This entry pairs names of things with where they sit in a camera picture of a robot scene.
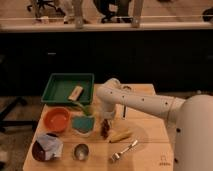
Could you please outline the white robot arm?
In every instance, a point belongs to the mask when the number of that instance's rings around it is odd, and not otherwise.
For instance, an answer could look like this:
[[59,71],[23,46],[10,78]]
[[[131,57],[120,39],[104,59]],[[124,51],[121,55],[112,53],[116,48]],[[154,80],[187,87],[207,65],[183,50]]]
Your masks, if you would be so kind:
[[97,88],[101,114],[115,117],[115,106],[135,110],[176,123],[173,171],[213,171],[213,96],[188,99],[124,90],[116,78]]

